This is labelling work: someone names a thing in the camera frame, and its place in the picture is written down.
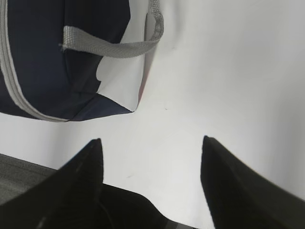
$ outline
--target black object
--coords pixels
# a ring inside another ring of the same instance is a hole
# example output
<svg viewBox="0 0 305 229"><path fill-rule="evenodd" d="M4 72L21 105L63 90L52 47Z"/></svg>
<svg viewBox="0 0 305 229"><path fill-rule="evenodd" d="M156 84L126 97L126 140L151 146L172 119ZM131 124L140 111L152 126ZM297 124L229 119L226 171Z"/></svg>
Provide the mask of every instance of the black object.
<svg viewBox="0 0 305 229"><path fill-rule="evenodd" d="M216 229L305 229L305 202L204 137L201 181Z"/></svg>
<svg viewBox="0 0 305 229"><path fill-rule="evenodd" d="M56 171L0 155L1 229L170 229L143 196L105 185L100 140Z"/></svg>

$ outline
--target white surface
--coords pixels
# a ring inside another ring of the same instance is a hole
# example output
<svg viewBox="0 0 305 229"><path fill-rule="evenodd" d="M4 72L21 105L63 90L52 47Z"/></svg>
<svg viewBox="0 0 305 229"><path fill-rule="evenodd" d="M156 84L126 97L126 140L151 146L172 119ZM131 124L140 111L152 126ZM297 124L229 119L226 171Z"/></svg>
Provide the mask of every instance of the white surface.
<svg viewBox="0 0 305 229"><path fill-rule="evenodd" d="M130 0L131 18L122 43L144 41L148 0ZM143 77L144 55L130 59L103 57L97 69L98 93L135 111Z"/></svg>
<svg viewBox="0 0 305 229"><path fill-rule="evenodd" d="M304 8L302 0L163 0L164 38L134 114L66 124L1 114L1 152L59 168L100 137L106 183L211 229L200 184L209 135L305 198Z"/></svg>

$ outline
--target bag handle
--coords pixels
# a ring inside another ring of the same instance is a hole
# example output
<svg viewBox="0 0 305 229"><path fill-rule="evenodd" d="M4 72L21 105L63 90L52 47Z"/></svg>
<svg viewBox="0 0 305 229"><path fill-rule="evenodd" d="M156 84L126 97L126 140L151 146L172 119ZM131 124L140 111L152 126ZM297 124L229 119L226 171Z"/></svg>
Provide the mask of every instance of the bag handle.
<svg viewBox="0 0 305 229"><path fill-rule="evenodd" d="M156 24L153 36L148 41L113 44L76 27L65 26L63 28L63 50L71 49L113 58L131 58L145 54L158 44L164 32L164 20L159 0L150 0L150 9Z"/></svg>

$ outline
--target bag strap loop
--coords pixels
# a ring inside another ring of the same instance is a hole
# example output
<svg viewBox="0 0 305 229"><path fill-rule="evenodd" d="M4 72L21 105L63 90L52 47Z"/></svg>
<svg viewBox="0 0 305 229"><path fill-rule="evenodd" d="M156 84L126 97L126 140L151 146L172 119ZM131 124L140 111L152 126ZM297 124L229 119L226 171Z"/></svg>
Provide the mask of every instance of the bag strap loop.
<svg viewBox="0 0 305 229"><path fill-rule="evenodd" d="M159 0L150 0L150 9L156 24L153 36L148 41L113 44L76 27L65 26L63 29L63 50L71 49L113 58L131 58L145 54L158 44L164 32L164 20Z"/></svg>

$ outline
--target zipper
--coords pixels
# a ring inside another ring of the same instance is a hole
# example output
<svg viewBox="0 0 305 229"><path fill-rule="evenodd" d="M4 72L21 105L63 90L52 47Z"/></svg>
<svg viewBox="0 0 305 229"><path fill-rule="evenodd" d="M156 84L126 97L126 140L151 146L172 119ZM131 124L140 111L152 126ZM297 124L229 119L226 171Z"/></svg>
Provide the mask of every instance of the zipper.
<svg viewBox="0 0 305 229"><path fill-rule="evenodd" d="M13 58L10 52L8 34L8 0L0 0L0 66L5 85L13 102L21 109L35 118L50 122L66 122L62 118L51 117L39 112L24 97L18 82Z"/></svg>

